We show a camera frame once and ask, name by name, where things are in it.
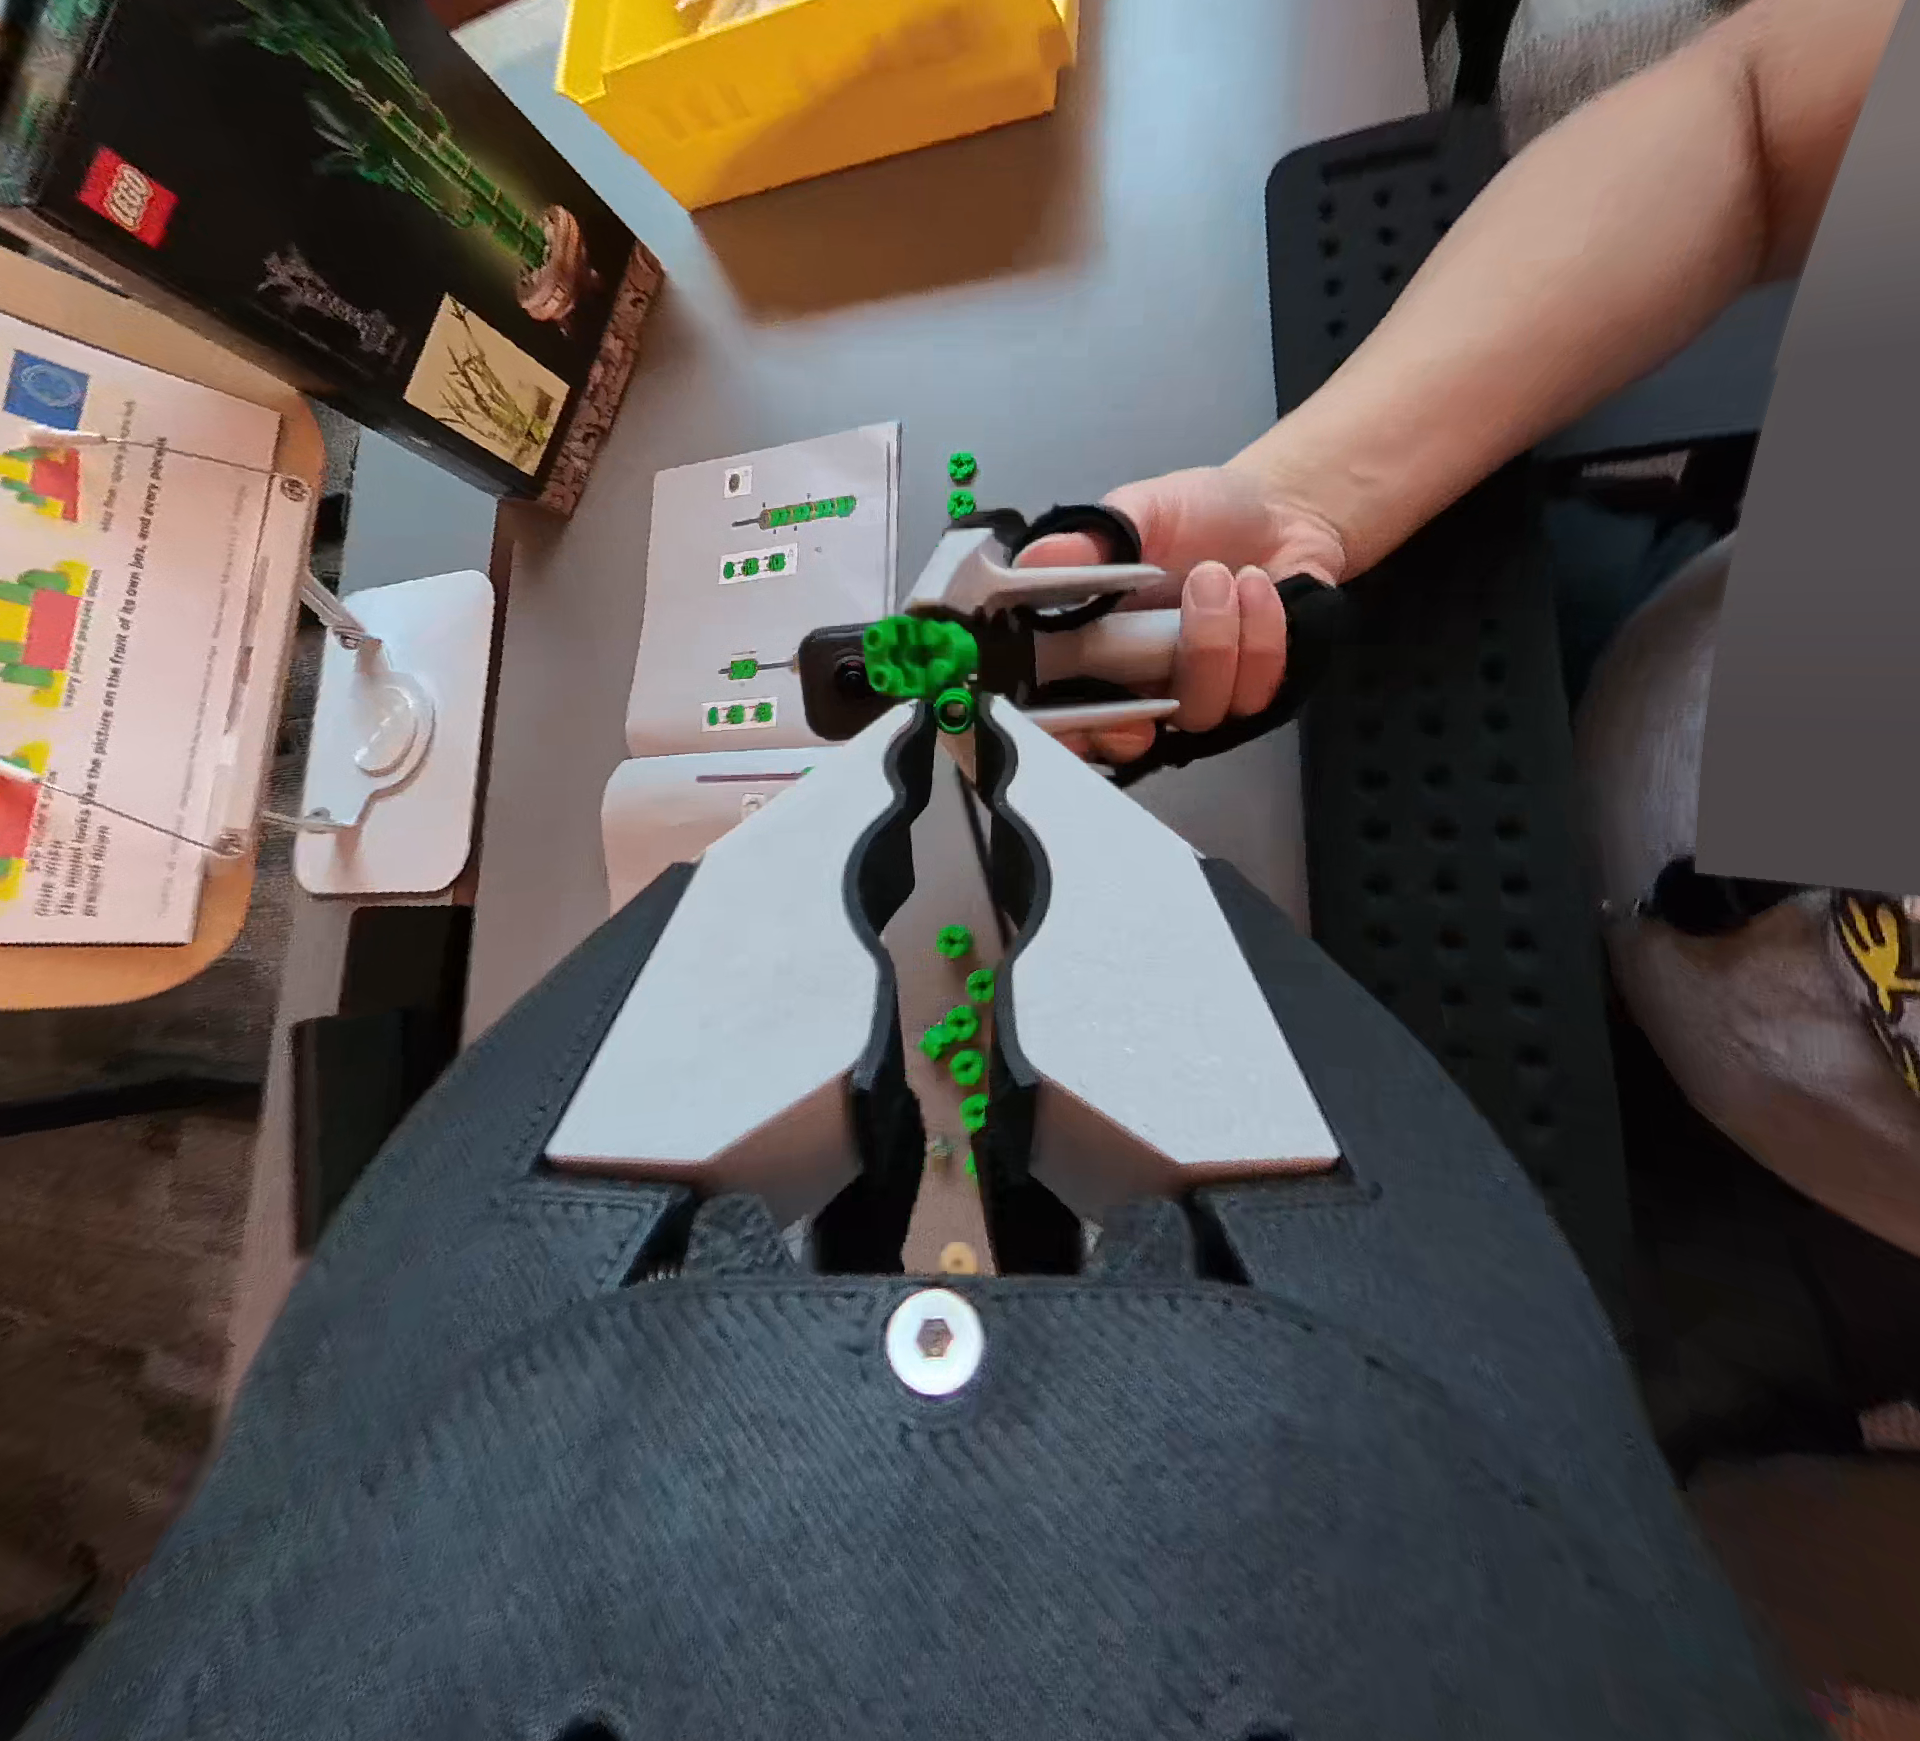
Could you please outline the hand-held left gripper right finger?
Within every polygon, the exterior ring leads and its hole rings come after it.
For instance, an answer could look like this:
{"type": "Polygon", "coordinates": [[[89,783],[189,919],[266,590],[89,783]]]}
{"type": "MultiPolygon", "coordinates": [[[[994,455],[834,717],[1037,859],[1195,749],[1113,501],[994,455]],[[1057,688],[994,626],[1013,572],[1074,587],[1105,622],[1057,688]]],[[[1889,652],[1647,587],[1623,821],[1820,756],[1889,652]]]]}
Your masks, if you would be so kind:
{"type": "Polygon", "coordinates": [[[987,699],[976,786],[1015,945],[994,996],[1047,1189],[1328,1174],[1340,1147],[1188,840],[987,699]]]}

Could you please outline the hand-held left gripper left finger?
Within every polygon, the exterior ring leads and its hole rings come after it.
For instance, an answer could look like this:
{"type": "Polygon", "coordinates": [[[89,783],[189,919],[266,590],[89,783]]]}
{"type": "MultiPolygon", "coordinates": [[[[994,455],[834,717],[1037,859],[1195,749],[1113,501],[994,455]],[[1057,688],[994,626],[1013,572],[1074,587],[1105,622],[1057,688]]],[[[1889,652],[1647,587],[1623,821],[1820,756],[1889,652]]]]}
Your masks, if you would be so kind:
{"type": "Polygon", "coordinates": [[[939,733],[897,706],[718,838],[564,1105],[553,1169],[831,1200],[899,1031],[880,928],[915,885],[939,733]]]}

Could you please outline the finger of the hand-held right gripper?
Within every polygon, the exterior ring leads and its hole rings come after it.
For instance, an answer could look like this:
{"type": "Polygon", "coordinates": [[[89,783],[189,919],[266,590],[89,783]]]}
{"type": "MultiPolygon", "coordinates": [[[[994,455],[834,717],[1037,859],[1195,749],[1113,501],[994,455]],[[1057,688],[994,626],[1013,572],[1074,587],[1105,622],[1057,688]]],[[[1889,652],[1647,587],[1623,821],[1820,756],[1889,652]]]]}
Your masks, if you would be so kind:
{"type": "Polygon", "coordinates": [[[904,615],[988,628],[1027,603],[1017,554],[996,530],[948,530],[904,594],[904,615]]]}

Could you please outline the large green round brick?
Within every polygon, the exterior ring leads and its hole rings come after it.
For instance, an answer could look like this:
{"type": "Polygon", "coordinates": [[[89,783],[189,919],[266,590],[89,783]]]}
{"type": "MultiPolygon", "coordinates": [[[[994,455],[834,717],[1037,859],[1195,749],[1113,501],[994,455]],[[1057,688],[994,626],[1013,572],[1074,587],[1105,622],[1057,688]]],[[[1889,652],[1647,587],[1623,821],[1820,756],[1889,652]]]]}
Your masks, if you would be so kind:
{"type": "Polygon", "coordinates": [[[904,612],[861,629],[861,658],[874,696],[932,703],[975,681],[979,646],[967,624],[904,612]]]}

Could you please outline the person's right forearm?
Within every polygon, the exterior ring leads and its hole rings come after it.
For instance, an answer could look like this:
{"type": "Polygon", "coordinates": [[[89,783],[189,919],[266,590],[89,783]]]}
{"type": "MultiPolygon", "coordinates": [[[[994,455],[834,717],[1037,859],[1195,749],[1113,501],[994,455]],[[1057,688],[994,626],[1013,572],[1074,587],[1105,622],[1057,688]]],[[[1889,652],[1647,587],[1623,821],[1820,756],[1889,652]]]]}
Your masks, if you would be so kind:
{"type": "Polygon", "coordinates": [[[1906,0],[1748,0],[1517,152],[1235,460],[1259,559],[1340,584],[1809,258],[1906,0]]]}

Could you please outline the grey desk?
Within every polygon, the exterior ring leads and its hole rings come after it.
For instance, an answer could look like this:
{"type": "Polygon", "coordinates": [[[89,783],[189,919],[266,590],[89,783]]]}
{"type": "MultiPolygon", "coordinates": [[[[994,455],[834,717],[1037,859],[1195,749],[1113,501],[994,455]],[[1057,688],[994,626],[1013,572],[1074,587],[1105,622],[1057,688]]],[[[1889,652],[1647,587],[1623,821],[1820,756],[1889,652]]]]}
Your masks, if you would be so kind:
{"type": "MultiPolygon", "coordinates": [[[[1221,460],[1275,411],[1263,190],[1284,144],[1425,93],[1412,0],[1083,0],[1050,114],[702,214],[634,190],[667,269],[640,366],[578,512],[515,520],[463,1056],[399,1124],[303,1271],[368,1298],[429,1278],[535,1286],[667,1260],[695,1203],[804,1223],[823,1274],[899,1274],[924,1176],[902,1029],[856,1108],[863,1171],[831,1200],[697,1193],[553,1169],[545,1143],[683,886],[667,865],[607,912],[600,794],[640,640],[652,485],[683,462],[899,421],[901,563],[941,525],[932,454],[973,445],[1015,505],[1090,501],[1221,460]]],[[[931,969],[931,919],[979,897],[934,751],[891,914],[931,969]]],[[[1060,1226],[1020,1274],[1072,1271],[1070,1207],[1171,1200],[1188,1244],[1255,1279],[1266,1251],[1344,1255],[1394,1184],[1439,1177],[1471,1105],[1432,1058],[1227,861],[1204,869],[1340,1147],[1328,1174],[1192,1189],[1050,1189],[1060,1226]]]]}

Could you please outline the white instruction booklet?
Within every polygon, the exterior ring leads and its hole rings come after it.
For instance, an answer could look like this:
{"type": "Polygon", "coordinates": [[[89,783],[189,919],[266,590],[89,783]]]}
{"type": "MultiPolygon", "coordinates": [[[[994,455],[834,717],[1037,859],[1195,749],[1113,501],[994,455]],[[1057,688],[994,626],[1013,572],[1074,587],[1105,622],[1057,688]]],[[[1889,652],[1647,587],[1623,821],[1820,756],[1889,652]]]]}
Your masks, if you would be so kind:
{"type": "Polygon", "coordinates": [[[899,481],[894,419],[656,478],[625,759],[601,801],[612,912],[824,761],[799,649],[891,607],[899,481]]]}

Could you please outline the row of green round bricks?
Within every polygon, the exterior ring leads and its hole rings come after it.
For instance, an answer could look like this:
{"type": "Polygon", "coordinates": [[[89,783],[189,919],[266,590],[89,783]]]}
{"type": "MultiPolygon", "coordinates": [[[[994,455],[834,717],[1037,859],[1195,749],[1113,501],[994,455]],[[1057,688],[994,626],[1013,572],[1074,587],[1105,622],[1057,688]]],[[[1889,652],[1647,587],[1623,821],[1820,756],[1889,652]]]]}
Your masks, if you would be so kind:
{"type": "Polygon", "coordinates": [[[931,956],[931,1008],[913,1037],[918,1068],[932,1081],[926,1165],[941,1177],[976,1184],[992,1105],[996,960],[980,933],[962,921],[934,928],[931,956]]]}

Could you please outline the black perforated office chair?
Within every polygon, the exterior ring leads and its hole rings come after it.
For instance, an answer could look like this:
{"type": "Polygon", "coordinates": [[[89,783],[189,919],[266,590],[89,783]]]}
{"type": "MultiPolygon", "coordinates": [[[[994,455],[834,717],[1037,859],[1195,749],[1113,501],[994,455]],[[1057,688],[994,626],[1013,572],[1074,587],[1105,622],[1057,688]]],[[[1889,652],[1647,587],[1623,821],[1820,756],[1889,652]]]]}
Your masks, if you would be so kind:
{"type": "Polygon", "coordinates": [[[1748,296],[1358,577],[1299,721],[1311,935],[1465,1090],[1615,1324],[1626,1188],[1547,512],[1610,492],[1727,527],[1789,303],[1748,296]]]}

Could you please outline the white stand base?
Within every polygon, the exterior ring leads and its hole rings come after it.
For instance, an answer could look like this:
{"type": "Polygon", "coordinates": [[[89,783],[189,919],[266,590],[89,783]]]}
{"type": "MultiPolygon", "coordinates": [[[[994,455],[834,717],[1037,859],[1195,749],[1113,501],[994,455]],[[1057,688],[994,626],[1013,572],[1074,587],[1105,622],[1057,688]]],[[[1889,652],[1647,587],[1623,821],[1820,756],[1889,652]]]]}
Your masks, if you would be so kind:
{"type": "Polygon", "coordinates": [[[429,898],[471,849],[492,681],[484,572],[328,600],[295,879],[315,898],[429,898]]]}

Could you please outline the yellow plastic bin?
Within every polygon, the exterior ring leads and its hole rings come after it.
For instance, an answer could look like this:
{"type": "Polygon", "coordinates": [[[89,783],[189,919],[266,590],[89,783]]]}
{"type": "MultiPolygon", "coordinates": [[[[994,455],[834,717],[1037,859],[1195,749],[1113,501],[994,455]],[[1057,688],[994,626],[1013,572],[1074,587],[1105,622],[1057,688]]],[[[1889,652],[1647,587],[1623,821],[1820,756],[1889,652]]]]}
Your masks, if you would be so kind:
{"type": "Polygon", "coordinates": [[[567,0],[558,93],[686,210],[1049,114],[1081,0],[567,0]]]}

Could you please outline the person's grey printed clothing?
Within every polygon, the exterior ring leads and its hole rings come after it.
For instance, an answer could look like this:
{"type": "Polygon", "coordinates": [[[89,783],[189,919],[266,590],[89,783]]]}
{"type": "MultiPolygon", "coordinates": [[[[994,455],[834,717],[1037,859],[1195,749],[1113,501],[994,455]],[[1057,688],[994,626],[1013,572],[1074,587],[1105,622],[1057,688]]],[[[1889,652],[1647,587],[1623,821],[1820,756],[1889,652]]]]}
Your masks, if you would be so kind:
{"type": "Polygon", "coordinates": [[[1607,954],[1629,1019],[1715,1130],[1916,1255],[1916,898],[1694,865],[1731,549],[1715,542],[1623,622],[1577,713],[1607,954]]]}

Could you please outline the instruction sheet on clipboard stand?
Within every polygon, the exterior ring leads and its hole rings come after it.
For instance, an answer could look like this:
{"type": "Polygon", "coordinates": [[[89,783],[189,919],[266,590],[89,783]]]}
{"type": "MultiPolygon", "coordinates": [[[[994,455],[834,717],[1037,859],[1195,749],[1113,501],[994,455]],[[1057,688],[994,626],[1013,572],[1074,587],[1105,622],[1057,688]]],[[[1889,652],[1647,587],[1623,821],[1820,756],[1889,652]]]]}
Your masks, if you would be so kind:
{"type": "Polygon", "coordinates": [[[298,633],[323,440],[298,392],[125,296],[11,251],[4,251],[1,313],[252,401],[280,419],[276,485],[291,512],[272,520],[256,569],[252,649],[238,692],[227,804],[216,819],[224,836],[204,869],[194,935],[183,945],[163,946],[1,948],[4,1010],[114,1007],[190,980],[233,945],[247,921],[298,633]]]}

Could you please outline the colour printed instruction sheet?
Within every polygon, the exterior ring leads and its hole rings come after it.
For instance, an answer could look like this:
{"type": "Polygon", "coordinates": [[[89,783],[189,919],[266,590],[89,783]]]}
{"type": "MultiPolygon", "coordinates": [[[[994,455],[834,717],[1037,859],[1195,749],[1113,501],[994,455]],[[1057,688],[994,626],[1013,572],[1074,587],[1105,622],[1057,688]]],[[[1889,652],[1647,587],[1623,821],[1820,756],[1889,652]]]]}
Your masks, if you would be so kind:
{"type": "Polygon", "coordinates": [[[183,945],[224,833],[272,410],[1,323],[1,943],[183,945]]]}

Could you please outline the black toy set box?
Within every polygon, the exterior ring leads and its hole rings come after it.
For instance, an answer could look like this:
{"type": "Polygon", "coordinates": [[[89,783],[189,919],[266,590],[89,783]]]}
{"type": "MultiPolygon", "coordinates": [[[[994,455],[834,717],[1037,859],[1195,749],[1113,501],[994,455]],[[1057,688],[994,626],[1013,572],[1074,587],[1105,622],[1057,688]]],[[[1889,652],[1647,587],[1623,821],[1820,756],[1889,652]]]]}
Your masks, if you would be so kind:
{"type": "Polygon", "coordinates": [[[4,233],[567,518],[661,271],[422,0],[4,0],[4,233]]]}

